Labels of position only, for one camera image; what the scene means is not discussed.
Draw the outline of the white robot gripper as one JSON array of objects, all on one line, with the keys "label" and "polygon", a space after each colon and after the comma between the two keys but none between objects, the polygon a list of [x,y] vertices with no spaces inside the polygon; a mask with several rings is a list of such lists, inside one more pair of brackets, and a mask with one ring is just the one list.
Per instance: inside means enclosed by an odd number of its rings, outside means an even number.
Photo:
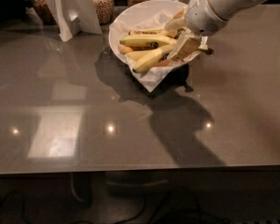
[{"label": "white robot gripper", "polygon": [[[227,25],[215,11],[211,0],[189,0],[187,9],[182,7],[164,26],[166,31],[184,29],[187,27],[200,36],[212,36]],[[167,58],[181,62],[194,52],[200,45],[201,39],[193,33],[182,32],[175,47]]]}]

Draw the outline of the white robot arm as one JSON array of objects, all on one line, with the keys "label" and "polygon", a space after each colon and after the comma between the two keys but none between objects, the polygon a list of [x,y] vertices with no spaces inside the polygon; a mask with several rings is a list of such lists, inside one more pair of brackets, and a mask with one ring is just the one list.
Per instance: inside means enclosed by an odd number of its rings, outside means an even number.
[{"label": "white robot arm", "polygon": [[211,36],[223,29],[238,12],[268,0],[189,0],[182,14],[177,14],[165,25],[166,30],[189,29],[177,39],[168,59],[178,62],[199,47],[202,36]]}]

